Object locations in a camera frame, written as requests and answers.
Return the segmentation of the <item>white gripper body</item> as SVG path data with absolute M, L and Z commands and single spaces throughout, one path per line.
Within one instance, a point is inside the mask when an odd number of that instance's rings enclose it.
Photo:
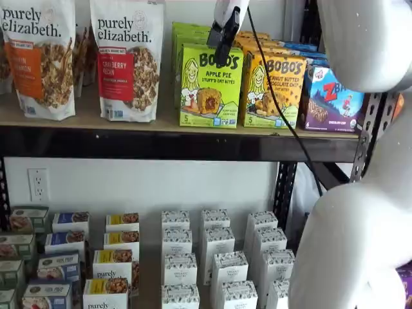
M 214 9 L 214 21 L 217 22 L 219 26 L 225 26 L 227 21 L 232 15 L 233 9 L 237 6 L 240 9 L 239 12 L 239 25 L 241 26 L 247 8 L 249 5 L 249 0 L 218 0 L 216 1 L 216 6 Z

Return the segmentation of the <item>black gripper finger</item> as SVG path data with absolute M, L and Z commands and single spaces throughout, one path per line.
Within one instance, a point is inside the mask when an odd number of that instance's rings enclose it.
M 209 36 L 207 39 L 208 46 L 221 46 L 223 39 L 223 28 L 218 24 L 217 21 L 214 21 Z
M 221 46 L 215 46 L 214 60 L 217 66 L 226 65 L 227 58 L 229 56 L 232 43 L 234 42 L 235 36 L 239 31 L 239 12 L 240 9 L 236 6 L 232 15 L 227 21 L 223 28 L 223 39 Z

